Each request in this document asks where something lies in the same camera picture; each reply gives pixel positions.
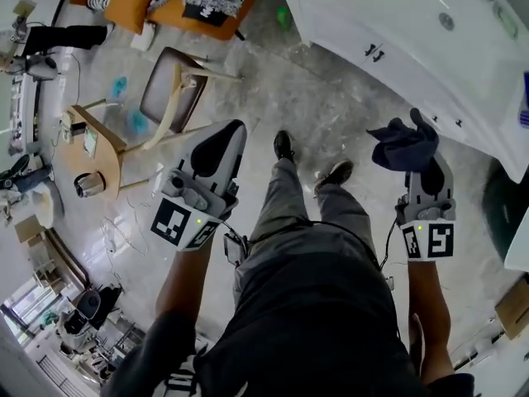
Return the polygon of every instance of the desk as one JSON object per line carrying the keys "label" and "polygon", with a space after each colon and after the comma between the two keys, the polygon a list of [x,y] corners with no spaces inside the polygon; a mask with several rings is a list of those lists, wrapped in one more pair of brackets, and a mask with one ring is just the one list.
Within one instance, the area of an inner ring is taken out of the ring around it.
{"label": "desk", "polygon": [[88,113],[87,108],[88,106],[70,106],[66,110],[74,116],[74,123],[86,122],[87,127],[98,134],[94,157],[84,152],[84,135],[75,136],[72,144],[60,139],[60,153],[74,176],[101,172],[107,184],[102,196],[106,199],[117,199],[120,188],[130,188],[132,185],[144,184],[145,181],[121,187],[122,159],[126,143]]}

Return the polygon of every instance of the concrete floor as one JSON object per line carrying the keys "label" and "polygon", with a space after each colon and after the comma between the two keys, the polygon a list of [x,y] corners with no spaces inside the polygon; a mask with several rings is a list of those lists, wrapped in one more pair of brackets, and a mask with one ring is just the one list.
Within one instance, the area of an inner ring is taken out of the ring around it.
{"label": "concrete floor", "polygon": [[[79,103],[109,96],[112,81],[125,75],[126,97],[120,106],[93,113],[129,144],[145,140],[152,131],[138,133],[128,114],[137,108],[143,89],[160,52],[166,46],[208,56],[210,69],[245,77],[241,84],[220,80],[209,83],[193,114],[190,126],[240,118],[248,128],[248,141],[239,173],[240,205],[230,224],[250,235],[265,196],[269,171],[275,162],[272,142],[276,131],[287,128],[303,147],[299,175],[309,216],[319,218],[312,199],[312,183],[327,163],[343,157],[355,162],[346,184],[371,216],[374,244],[379,259],[393,206],[404,194],[403,174],[384,170],[371,161],[375,141],[366,129],[384,126],[392,117],[408,122],[410,106],[398,95],[359,68],[318,46],[307,48],[295,29],[283,31],[275,21],[284,0],[259,0],[241,26],[247,40],[220,42],[204,36],[162,26],[151,48],[141,53],[129,47],[132,34],[117,28],[108,42],[91,51],[75,50],[81,64]],[[93,24],[99,20],[82,7],[67,6],[60,25]],[[77,100],[78,66],[67,50],[57,59],[63,77],[44,87],[41,130],[45,153],[53,155],[50,139],[58,136],[61,111]],[[143,328],[154,318],[154,302],[173,254],[161,254],[150,239],[144,221],[152,209],[149,201],[157,186],[122,193],[115,202],[100,198],[80,199],[73,177],[64,166],[60,148],[53,155],[55,180],[64,200],[65,216],[56,230],[70,250],[88,268],[93,281],[118,281],[125,293],[122,309]],[[167,145],[126,159],[122,183],[153,175],[171,165],[178,145]],[[463,356],[494,316],[493,306],[516,277],[503,269],[487,233],[480,209],[490,158],[474,149],[441,138],[441,150],[455,176],[458,230],[456,257],[439,263],[441,283],[452,316],[450,351]],[[207,272],[199,329],[219,337],[229,322],[234,305],[231,296],[233,267],[226,261],[219,231]],[[108,241],[117,251],[107,252]],[[395,279],[393,297],[403,340],[407,341],[407,269],[403,239],[395,232],[390,241],[384,272]]]}

